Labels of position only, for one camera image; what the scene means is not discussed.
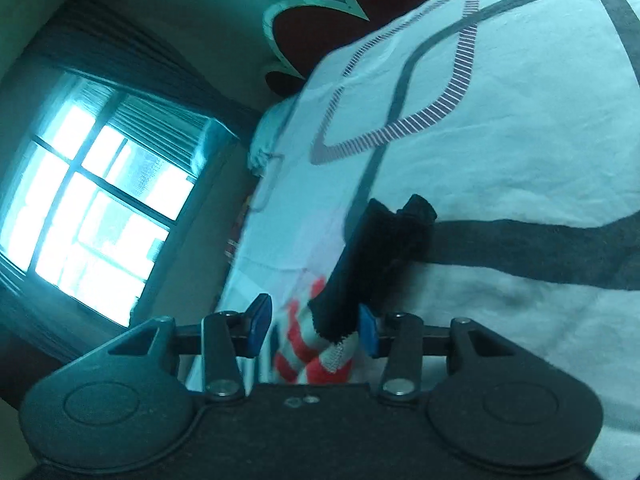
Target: heart-shaped headboard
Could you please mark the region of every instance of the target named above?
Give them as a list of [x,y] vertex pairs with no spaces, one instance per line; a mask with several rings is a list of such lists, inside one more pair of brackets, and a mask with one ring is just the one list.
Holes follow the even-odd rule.
[[299,92],[320,60],[427,0],[281,0],[264,13],[264,35],[279,62],[264,69],[267,85]]

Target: white duvet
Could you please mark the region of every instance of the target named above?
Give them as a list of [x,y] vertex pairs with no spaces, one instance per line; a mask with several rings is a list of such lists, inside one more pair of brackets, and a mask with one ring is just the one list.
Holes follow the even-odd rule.
[[605,426],[588,464],[635,479],[639,11],[431,0],[330,54],[258,188],[222,308],[261,291],[282,307],[301,274],[331,273],[358,200],[395,210],[420,194],[438,213],[436,253],[398,283],[396,309],[471,317],[589,384]]

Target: bright window light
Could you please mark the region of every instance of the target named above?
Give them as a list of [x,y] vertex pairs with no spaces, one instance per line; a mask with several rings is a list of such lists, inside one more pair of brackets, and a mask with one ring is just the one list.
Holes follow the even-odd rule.
[[[41,140],[32,142],[4,218],[0,248],[24,271],[37,258],[34,269],[39,276],[127,326],[193,184],[187,173],[109,124],[84,159],[74,160],[94,123],[89,112],[67,104]],[[72,160],[71,165],[56,153]],[[72,174],[65,180],[68,171]],[[101,179],[122,190],[124,197]],[[42,247],[34,254],[63,181],[66,187],[56,200]],[[139,202],[127,201],[127,196]],[[166,221],[152,220],[153,215],[147,216],[150,210],[138,210],[140,202]]]

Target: pillow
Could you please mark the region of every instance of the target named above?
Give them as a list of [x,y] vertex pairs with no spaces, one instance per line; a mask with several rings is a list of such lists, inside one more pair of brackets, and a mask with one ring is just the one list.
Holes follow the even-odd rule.
[[289,121],[297,99],[297,95],[284,99],[269,108],[260,119],[249,148],[247,161],[249,170],[254,175],[262,176],[264,173],[264,168],[271,158],[271,153],[273,153],[280,134]]

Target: black round pad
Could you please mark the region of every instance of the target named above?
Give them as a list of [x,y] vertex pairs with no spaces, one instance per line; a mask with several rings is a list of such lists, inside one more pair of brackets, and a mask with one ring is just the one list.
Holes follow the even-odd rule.
[[161,454],[193,416],[184,385],[135,356],[62,368],[36,384],[20,407],[33,450],[88,472],[133,468]]
[[602,426],[596,395],[548,365],[491,361],[432,391],[427,416],[439,435],[464,455],[508,471],[583,460]]

